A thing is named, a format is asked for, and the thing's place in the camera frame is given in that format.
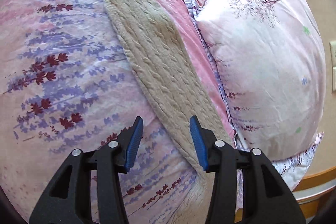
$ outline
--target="cable knit blanket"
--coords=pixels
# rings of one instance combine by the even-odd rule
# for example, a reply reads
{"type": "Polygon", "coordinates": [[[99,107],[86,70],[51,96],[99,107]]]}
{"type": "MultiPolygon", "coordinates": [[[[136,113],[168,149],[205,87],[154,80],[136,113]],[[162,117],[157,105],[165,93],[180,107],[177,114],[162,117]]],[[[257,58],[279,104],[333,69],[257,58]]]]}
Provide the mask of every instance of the cable knit blanket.
{"type": "Polygon", "coordinates": [[[155,0],[104,0],[134,75],[180,153],[198,172],[198,183],[173,217],[173,223],[203,223],[213,175],[206,174],[189,132],[197,115],[217,138],[232,144],[184,48],[179,32],[155,0]]]}

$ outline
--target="light switch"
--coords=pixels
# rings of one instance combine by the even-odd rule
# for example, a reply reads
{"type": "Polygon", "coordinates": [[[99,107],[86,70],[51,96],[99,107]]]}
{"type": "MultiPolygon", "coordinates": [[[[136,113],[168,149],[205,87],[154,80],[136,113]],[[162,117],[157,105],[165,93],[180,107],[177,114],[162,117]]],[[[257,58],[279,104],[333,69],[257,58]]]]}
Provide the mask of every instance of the light switch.
{"type": "Polygon", "coordinates": [[[336,41],[330,42],[330,51],[331,51],[331,64],[333,67],[336,67],[336,41]]]}
{"type": "Polygon", "coordinates": [[[333,67],[333,92],[336,91],[336,67],[333,67]]]}

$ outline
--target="metal rivet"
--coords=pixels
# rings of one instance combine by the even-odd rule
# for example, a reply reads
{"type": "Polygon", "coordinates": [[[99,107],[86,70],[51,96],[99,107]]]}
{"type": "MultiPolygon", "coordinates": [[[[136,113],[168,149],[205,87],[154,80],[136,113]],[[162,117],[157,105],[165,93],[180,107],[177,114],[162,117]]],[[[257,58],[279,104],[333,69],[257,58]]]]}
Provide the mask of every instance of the metal rivet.
{"type": "Polygon", "coordinates": [[[252,150],[252,153],[255,154],[256,156],[259,156],[259,155],[261,155],[261,150],[259,148],[254,148],[252,150]]]}
{"type": "Polygon", "coordinates": [[[75,149],[75,150],[72,150],[72,155],[77,157],[79,156],[80,154],[82,153],[82,151],[80,149],[75,149]]]}
{"type": "Polygon", "coordinates": [[[225,142],[222,140],[215,141],[215,146],[217,147],[223,147],[225,145],[225,142]]]}
{"type": "Polygon", "coordinates": [[[111,141],[111,142],[109,142],[109,147],[110,148],[115,148],[115,147],[117,147],[118,146],[118,142],[116,142],[116,141],[111,141]]]}

